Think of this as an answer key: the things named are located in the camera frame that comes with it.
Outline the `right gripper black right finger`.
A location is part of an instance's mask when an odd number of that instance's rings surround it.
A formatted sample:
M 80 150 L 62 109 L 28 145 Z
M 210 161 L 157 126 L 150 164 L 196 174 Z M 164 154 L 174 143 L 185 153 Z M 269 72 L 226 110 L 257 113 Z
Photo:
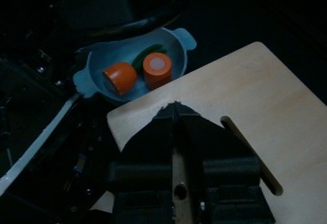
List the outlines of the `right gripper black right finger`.
M 189 177 L 196 224 L 274 224 L 257 157 L 224 127 L 174 104 L 174 132 Z

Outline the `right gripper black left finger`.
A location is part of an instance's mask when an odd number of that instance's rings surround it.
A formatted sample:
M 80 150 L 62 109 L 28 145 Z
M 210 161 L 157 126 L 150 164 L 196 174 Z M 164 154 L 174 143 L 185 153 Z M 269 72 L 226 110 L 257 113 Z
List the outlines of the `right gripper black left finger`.
M 114 195 L 112 224 L 173 224 L 173 122 L 170 103 L 133 134 L 108 165 L 106 183 Z

